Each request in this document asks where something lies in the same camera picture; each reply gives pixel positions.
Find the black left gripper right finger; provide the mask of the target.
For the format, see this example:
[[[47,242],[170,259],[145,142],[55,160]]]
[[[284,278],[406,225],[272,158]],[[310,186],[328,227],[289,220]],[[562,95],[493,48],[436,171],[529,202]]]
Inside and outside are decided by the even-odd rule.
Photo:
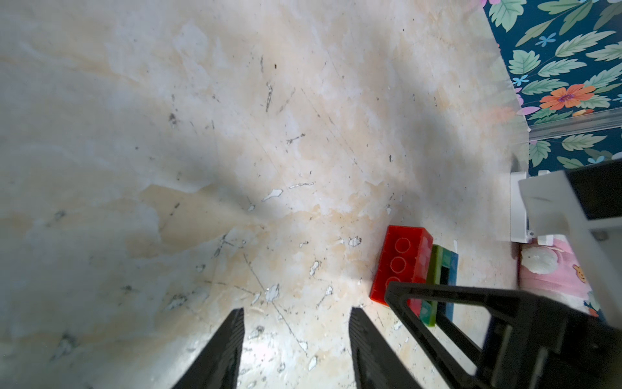
[[[351,309],[348,333],[357,388],[421,388],[363,309]]]

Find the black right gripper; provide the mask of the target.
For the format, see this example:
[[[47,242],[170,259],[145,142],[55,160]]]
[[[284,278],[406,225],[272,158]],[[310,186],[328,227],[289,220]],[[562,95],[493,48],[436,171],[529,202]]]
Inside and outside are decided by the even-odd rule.
[[[481,306],[491,315],[483,346],[450,324],[443,331],[476,365],[468,374],[408,306],[411,299]],[[386,303],[451,388],[619,388],[621,331],[533,293],[392,282]]]

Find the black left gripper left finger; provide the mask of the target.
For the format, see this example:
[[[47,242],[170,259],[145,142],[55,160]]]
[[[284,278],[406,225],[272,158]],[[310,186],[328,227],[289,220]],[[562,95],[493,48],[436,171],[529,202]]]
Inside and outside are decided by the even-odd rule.
[[[173,388],[236,388],[244,338],[244,309],[234,309]]]

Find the red lego brick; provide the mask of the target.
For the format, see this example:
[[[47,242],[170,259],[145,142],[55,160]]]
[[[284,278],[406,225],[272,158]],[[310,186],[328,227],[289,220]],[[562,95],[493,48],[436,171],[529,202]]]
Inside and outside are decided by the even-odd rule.
[[[432,256],[433,238],[425,228],[389,225],[370,292],[382,305],[390,283],[425,284]]]

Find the blue lego brick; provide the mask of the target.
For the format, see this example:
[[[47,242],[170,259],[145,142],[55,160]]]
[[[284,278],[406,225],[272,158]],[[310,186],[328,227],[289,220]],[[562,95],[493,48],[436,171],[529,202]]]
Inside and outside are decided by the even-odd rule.
[[[442,247],[441,285],[455,286],[458,278],[458,254]],[[454,319],[453,303],[439,302],[438,310],[449,321]]]

